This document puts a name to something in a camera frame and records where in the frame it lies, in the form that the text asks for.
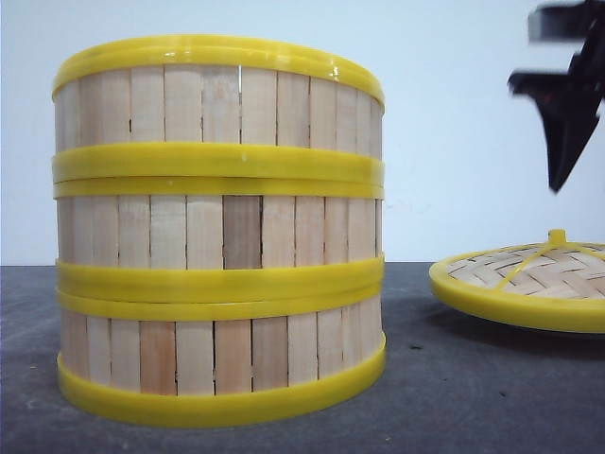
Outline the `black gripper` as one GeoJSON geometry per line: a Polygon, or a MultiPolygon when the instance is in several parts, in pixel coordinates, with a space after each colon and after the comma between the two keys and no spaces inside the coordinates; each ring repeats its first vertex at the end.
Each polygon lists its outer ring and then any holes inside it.
{"type": "Polygon", "coordinates": [[[604,94],[604,2],[542,5],[528,16],[532,43],[583,42],[566,73],[514,72],[508,85],[530,97],[543,120],[548,185],[561,190],[599,121],[604,94]]]}

